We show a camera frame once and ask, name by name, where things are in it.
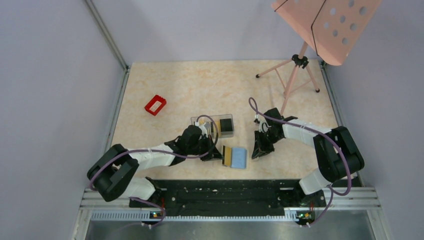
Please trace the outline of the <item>beige leather card holder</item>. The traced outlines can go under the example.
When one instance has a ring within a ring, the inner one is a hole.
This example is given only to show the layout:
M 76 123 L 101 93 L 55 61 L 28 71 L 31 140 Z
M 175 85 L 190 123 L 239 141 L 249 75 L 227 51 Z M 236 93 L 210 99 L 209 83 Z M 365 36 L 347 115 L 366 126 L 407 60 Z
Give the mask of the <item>beige leather card holder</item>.
M 232 148 L 232 161 L 229 168 L 244 170 L 247 168 L 248 150 L 243 147 Z

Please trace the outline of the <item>black card stack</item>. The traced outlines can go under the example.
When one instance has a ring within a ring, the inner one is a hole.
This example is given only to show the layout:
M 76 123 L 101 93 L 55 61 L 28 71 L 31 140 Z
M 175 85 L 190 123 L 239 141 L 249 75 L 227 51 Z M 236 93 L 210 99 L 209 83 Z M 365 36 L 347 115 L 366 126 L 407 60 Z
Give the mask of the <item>black card stack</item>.
M 220 123 L 220 132 L 229 134 L 234 131 L 233 120 L 231 118 L 223 118 L 219 120 Z

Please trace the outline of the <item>clear plastic card box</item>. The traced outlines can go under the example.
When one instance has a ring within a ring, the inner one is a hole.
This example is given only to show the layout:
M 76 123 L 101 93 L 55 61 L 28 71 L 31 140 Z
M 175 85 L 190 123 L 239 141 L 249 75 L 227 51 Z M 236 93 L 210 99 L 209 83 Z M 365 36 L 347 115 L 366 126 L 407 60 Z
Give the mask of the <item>clear plastic card box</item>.
M 193 116 L 190 118 L 193 125 L 203 126 L 214 139 L 231 138 L 234 136 L 235 127 L 232 114 L 210 115 L 208 117 Z

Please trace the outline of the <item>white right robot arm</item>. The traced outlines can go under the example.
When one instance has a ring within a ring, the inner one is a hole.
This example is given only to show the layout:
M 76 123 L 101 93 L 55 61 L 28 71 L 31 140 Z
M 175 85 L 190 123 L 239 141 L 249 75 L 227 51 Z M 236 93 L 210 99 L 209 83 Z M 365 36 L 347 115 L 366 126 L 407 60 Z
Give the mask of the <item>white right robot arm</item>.
M 274 144 L 282 139 L 296 140 L 315 150 L 317 168 L 294 188 L 297 205 L 307 206 L 314 193 L 364 168 L 364 159 L 346 127 L 318 127 L 294 116 L 284 118 L 277 108 L 263 116 L 263 120 L 255 116 L 258 130 L 254 132 L 252 159 L 274 152 Z

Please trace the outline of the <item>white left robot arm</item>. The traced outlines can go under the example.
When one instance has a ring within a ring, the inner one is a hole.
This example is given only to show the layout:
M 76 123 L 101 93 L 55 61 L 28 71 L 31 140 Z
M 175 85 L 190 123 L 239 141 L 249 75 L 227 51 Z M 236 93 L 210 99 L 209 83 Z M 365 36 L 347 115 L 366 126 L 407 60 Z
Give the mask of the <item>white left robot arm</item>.
M 117 143 L 88 170 L 89 186 L 105 202 L 133 197 L 154 207 L 160 202 L 160 188 L 150 178 L 135 174 L 150 168 L 175 166 L 187 159 L 221 160 L 223 155 L 216 142 L 206 127 L 189 125 L 181 135 L 158 146 L 128 149 Z

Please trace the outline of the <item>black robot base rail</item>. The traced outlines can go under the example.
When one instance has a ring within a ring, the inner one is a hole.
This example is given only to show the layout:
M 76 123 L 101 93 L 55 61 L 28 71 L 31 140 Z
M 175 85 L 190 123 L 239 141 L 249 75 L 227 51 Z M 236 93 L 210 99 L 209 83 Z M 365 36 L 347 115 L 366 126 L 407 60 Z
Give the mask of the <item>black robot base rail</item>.
M 153 218 L 283 216 L 286 208 L 325 207 L 324 192 L 306 195 L 296 179 L 265 180 L 157 180 L 145 203 L 128 195 L 130 208 L 157 207 Z

